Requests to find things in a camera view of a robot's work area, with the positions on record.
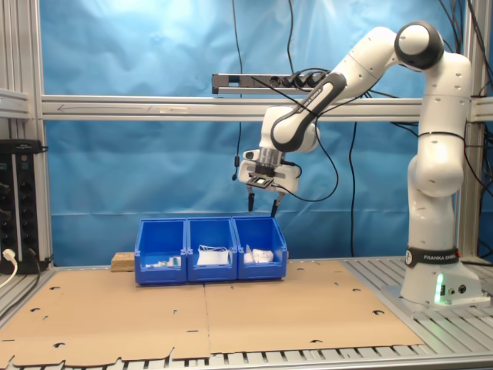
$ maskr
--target cardboard floor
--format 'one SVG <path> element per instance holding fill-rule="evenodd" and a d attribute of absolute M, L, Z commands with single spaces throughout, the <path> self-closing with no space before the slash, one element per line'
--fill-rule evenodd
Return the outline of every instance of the cardboard floor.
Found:
<path fill-rule="evenodd" d="M 137 287 L 132 273 L 57 273 L 0 331 L 0 368 L 206 358 L 210 353 L 418 345 L 337 261 L 284 281 Z"/>

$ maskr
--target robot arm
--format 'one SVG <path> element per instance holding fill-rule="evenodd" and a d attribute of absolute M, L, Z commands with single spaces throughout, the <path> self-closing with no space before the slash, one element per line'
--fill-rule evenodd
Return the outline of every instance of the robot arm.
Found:
<path fill-rule="evenodd" d="M 451 195 L 464 176 L 471 64 L 462 55 L 445 52 L 440 35 L 428 23 L 410 23 L 396 35 L 389 29 L 373 29 L 320 81 L 302 106 L 267 110 L 260 148 L 245 152 L 240 167 L 240 181 L 250 193 L 249 208 L 253 187 L 279 191 L 275 214 L 283 194 L 297 190 L 299 173 L 287 165 L 285 153 L 314 149 L 317 132 L 312 121 L 329 104 L 364 94 L 396 63 L 425 74 L 418 154 L 407 176 L 410 223 L 401 296 L 424 306 L 488 303 L 478 277 L 459 261 L 454 245 Z"/>

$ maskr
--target blue storage bin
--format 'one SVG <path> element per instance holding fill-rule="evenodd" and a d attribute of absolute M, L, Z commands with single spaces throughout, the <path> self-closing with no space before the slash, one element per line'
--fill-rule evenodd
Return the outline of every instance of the blue storage bin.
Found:
<path fill-rule="evenodd" d="M 233 217 L 238 241 L 238 279 L 281 279 L 286 276 L 287 246 L 279 224 L 272 217 Z M 244 254 L 250 249 L 273 252 L 268 264 L 245 264 Z"/>
<path fill-rule="evenodd" d="M 237 277 L 236 238 L 231 217 L 187 219 L 187 277 L 188 281 L 228 281 Z M 225 247 L 228 264 L 197 265 L 199 246 Z"/>
<path fill-rule="evenodd" d="M 135 249 L 138 284 L 175 284 L 186 281 L 186 220 L 142 220 Z M 180 266 L 146 267 L 171 257 Z"/>

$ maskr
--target blue curtain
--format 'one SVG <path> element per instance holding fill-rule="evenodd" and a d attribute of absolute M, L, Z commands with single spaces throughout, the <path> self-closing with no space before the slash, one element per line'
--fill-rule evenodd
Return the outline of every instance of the blue curtain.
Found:
<path fill-rule="evenodd" d="M 235 0 L 245 73 L 289 73 L 287 0 Z M 42 0 L 45 93 L 212 96 L 211 75 L 239 72 L 230 0 Z M 333 68 L 366 32 L 425 20 L 449 43 L 451 27 L 427 0 L 293 0 L 296 70 Z M 421 97 L 422 74 L 393 67 L 375 89 Z M 322 203 L 287 197 L 278 220 L 291 257 L 349 255 L 353 123 L 321 123 L 339 173 Z M 237 123 L 47 122 L 53 245 L 58 265 L 108 264 L 131 251 L 151 217 L 238 215 L 244 184 L 231 181 Z M 260 123 L 244 123 L 240 151 L 258 147 Z M 354 246 L 357 256 L 402 255 L 407 243 L 407 165 L 417 150 L 390 123 L 358 125 Z M 320 149 L 288 156 L 303 167 L 299 195 L 336 182 Z M 273 194 L 257 192 L 256 211 Z"/>

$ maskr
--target green light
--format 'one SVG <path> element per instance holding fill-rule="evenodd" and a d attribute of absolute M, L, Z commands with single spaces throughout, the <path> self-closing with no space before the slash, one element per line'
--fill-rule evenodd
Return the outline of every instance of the green light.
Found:
<path fill-rule="evenodd" d="M 438 274 L 437 287 L 434 292 L 434 303 L 440 303 L 441 283 L 444 282 L 444 275 Z"/>

